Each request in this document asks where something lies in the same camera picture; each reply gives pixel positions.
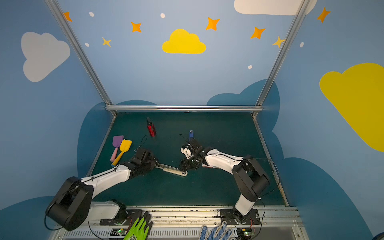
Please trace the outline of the long metal stapler magazine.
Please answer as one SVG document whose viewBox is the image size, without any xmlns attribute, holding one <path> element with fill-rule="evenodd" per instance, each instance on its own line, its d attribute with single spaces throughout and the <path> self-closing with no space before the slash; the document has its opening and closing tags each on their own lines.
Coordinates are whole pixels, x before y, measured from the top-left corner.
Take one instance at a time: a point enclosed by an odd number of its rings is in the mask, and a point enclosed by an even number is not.
<svg viewBox="0 0 384 240">
<path fill-rule="evenodd" d="M 175 168 L 175 167 L 172 167 L 172 166 L 168 166 L 168 165 L 164 165 L 164 164 L 158 164 L 156 166 L 156 168 L 157 169 L 161 169 L 164 172 L 171 173 L 171 174 L 178 175 L 178 176 L 182 176 L 182 177 L 186 177 L 188 175 L 187 171 L 183 172 L 183 171 L 179 170 L 178 168 Z"/>
</svg>

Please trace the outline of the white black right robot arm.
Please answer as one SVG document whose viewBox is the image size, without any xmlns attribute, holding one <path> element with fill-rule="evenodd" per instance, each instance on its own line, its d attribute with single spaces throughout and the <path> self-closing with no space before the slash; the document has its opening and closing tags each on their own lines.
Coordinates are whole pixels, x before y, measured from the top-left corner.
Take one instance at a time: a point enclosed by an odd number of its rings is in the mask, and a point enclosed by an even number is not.
<svg viewBox="0 0 384 240">
<path fill-rule="evenodd" d="M 251 156 L 231 156 L 212 148 L 193 150 L 191 146 L 182 147 L 181 153 L 185 155 L 179 165 L 181 171 L 196 170 L 206 166 L 221 169 L 233 175 L 241 193 L 234 206 L 235 215 L 240 220 L 244 220 L 249 215 L 254 204 L 271 183 L 270 177 L 258 160 Z"/>
</svg>

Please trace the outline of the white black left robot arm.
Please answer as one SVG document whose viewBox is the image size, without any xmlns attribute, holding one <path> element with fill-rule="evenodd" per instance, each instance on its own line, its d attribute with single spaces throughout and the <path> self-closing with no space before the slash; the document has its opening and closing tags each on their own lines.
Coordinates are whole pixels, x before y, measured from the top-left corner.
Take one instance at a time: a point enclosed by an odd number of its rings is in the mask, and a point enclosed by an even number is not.
<svg viewBox="0 0 384 240">
<path fill-rule="evenodd" d="M 156 158 L 144 161 L 133 158 L 130 162 L 88 178 L 70 177 L 47 207 L 45 218 L 51 218 L 67 231 L 75 230 L 89 216 L 95 196 L 117 184 L 143 176 L 158 165 Z"/>
</svg>

